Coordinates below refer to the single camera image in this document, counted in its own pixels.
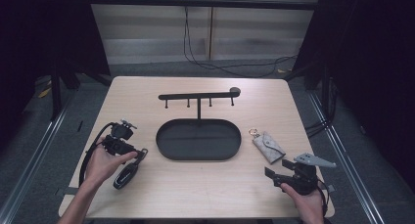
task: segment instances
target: black controller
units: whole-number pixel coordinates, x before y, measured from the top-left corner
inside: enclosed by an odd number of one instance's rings
[[[84,161],[81,166],[81,170],[79,173],[79,186],[82,184],[84,179],[84,174],[86,170],[86,166],[89,162],[89,159],[92,156],[93,151],[97,147],[97,141],[101,137],[102,133],[106,128],[109,126],[112,127],[111,133],[105,137],[105,139],[101,142],[104,146],[105,150],[115,156],[115,155],[125,155],[130,152],[137,152],[136,160],[122,169],[119,175],[116,177],[114,181],[114,187],[117,189],[121,189],[124,187],[136,174],[138,169],[138,164],[147,154],[147,149],[143,149],[141,151],[136,150],[133,146],[125,143],[123,140],[128,140],[132,135],[133,132],[131,127],[136,128],[134,125],[128,123],[126,120],[121,121],[122,124],[118,123],[109,123],[107,124],[101,132],[98,134],[97,138],[95,139],[94,143],[91,145],[91,148],[88,150],[87,155],[84,158]]]

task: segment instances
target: black oval tray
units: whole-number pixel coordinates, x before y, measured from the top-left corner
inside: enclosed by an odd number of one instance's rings
[[[224,119],[180,118],[159,129],[161,154],[174,160],[225,160],[238,153],[241,132]]]

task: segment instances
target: tabletop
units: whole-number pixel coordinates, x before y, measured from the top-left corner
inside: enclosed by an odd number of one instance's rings
[[[221,161],[183,161],[164,157],[157,146],[159,128],[175,118],[196,118],[196,100],[159,100],[162,94],[227,92],[238,87],[241,94],[230,99],[202,99],[202,118],[233,122],[240,130],[241,146],[233,157]],[[92,201],[88,218],[279,218],[297,217],[288,195],[273,186],[264,175],[267,166],[292,176],[281,159],[269,164],[253,144],[252,128],[268,132],[286,152],[285,159],[313,151],[306,137],[296,104],[286,81],[278,79],[199,78],[199,77],[116,77],[97,117],[85,151],[99,131],[109,122],[125,118],[135,126],[127,141],[136,149],[149,150],[136,176],[121,190],[108,179]],[[70,187],[77,187],[80,165],[74,171]],[[60,215],[73,196],[66,195]],[[332,203],[326,216],[334,214]]]

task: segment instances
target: metal rail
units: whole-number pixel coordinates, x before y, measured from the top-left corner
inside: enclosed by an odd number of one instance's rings
[[[36,174],[37,169],[39,168],[43,158],[45,158],[49,147],[54,139],[56,133],[58,132],[65,115],[67,113],[67,109],[69,103],[71,102],[75,92],[72,92],[67,100],[66,104],[64,105],[61,113],[49,123],[49,126],[43,135],[42,139],[40,140],[36,151],[34,152],[32,158],[28,162],[23,174],[19,178],[18,183],[16,184],[13,191],[7,197],[6,201],[4,202],[2,208],[0,209],[0,223],[2,224],[9,224],[12,223],[15,215],[22,204],[23,198],[27,193],[30,184]]]
[[[222,7],[314,11],[318,9],[342,9],[345,6],[315,2],[249,1],[249,0],[37,0],[48,3],[82,3],[101,5]]]
[[[325,114],[321,109],[321,103],[317,95],[314,92],[312,92],[309,94],[309,98],[320,120],[322,122],[327,120]],[[348,156],[347,150],[345,149],[345,146],[343,145],[334,126],[329,125],[325,131],[330,139],[330,142],[332,143],[333,149],[335,150],[343,168],[345,169],[347,178],[350,181],[353,190],[356,192],[357,197],[364,211],[366,212],[367,217],[369,218],[370,223],[384,224],[385,222],[382,218],[381,212],[379,211],[378,207],[372,199],[372,196],[369,194],[368,190],[366,189],[366,186],[364,185],[359,174],[357,173],[353,165],[353,162]]]

